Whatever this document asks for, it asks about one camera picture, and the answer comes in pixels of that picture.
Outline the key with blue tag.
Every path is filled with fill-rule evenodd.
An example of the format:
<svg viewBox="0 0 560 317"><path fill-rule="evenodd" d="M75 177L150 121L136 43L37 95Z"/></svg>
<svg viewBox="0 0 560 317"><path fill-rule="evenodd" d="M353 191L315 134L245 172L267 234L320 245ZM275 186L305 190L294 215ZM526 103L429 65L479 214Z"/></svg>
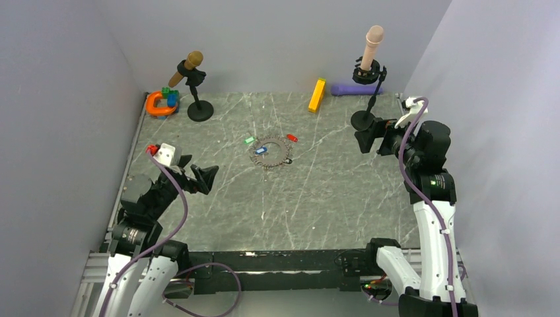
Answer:
<svg viewBox="0 0 560 317"><path fill-rule="evenodd" d="M267 147L259 147L254 151L254 154L259 156L259 155L264 155L267 152L268 152Z"/></svg>

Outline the metal disc with keyrings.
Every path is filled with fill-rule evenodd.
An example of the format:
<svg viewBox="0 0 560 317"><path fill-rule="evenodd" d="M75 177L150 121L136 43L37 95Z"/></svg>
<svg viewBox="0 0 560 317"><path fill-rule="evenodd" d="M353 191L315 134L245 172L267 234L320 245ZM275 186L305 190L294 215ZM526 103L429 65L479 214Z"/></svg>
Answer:
<svg viewBox="0 0 560 317"><path fill-rule="evenodd" d="M268 152L264 155L255 155L254 151L259 147L267 147ZM250 144L248 154L250 160L264 170L273 170L289 164L283 164L285 159L292 159L293 142L282 135L266 135L258 137Z"/></svg>

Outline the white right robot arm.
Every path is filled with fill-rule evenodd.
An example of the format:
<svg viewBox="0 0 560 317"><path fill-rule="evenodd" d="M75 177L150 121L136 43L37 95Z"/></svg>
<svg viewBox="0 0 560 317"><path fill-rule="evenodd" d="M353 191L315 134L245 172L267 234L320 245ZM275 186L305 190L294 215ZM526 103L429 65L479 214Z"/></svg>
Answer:
<svg viewBox="0 0 560 317"><path fill-rule="evenodd" d="M404 148L403 165L410 179L405 188L419 229L421 273L405 259L399 243L388 238L373 238L367 244L365 268L389 279L398 294L400 316L478 316L478 307L467 299L456 256L456 186L444 168L450 129L425 121L416 134L406 137L405 132L396 120L375 118L355 137L362 153L368 153L377 138L382 140L378 155L399 157Z"/></svg>

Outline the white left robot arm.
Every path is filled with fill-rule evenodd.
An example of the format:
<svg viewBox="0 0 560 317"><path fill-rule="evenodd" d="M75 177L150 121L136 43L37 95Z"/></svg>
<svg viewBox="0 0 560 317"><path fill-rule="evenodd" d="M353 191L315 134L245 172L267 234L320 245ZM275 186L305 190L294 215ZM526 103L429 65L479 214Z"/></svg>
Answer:
<svg viewBox="0 0 560 317"><path fill-rule="evenodd" d="M107 272L93 316L149 316L171 279L190 268L188 246L172 240L176 229L161 238L158 219L180 198L183 225L188 216L185 194L207 195L219 167L193 164L193 176L188 176L184 168L191 155L176 157L157 151L147 156L160 174L156 180L137 175L125 182L122 216L112 229Z"/></svg>

